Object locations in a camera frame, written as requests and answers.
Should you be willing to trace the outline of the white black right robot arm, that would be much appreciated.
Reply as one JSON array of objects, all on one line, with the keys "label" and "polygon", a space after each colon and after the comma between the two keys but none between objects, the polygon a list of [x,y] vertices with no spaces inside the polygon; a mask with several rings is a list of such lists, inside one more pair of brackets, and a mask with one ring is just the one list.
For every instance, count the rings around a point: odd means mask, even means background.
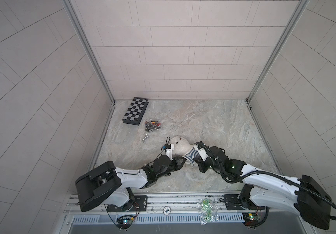
[{"label": "white black right robot arm", "polygon": [[243,183],[239,195],[246,209],[271,207],[299,215],[309,224],[327,230],[330,227],[331,206],[324,201],[330,196],[311,176],[289,177],[270,173],[241,160],[230,159],[224,150],[207,147],[201,142],[193,146],[193,159],[199,170],[211,169],[230,184]]}]

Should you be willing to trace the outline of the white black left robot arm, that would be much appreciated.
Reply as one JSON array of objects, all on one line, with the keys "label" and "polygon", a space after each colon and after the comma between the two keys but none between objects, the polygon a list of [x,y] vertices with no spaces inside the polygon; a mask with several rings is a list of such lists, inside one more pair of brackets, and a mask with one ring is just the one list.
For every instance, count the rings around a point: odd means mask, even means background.
[{"label": "white black left robot arm", "polygon": [[182,169],[185,162],[184,157],[162,155],[138,170],[126,170],[108,161],[75,181],[80,210],[87,212],[103,203],[128,210],[135,201],[132,188],[149,188],[159,178]]}]

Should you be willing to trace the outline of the blue white striped shirt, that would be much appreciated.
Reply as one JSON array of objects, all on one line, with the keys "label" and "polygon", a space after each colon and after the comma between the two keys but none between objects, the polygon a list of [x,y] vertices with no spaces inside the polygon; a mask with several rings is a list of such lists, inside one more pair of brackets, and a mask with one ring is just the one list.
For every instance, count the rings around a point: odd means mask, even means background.
[{"label": "blue white striped shirt", "polygon": [[194,161],[194,159],[197,158],[197,157],[200,158],[201,156],[200,156],[199,152],[195,148],[192,148],[183,157],[186,159],[185,164],[194,165],[196,163]]}]

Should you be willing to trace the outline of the white teddy bear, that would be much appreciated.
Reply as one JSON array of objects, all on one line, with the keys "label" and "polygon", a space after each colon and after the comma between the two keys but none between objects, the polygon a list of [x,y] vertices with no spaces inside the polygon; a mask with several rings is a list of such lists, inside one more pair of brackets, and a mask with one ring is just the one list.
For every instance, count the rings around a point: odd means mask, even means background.
[{"label": "white teddy bear", "polygon": [[175,136],[170,140],[170,143],[174,145],[173,155],[183,157],[187,152],[189,152],[194,145],[190,144],[182,136]]}]

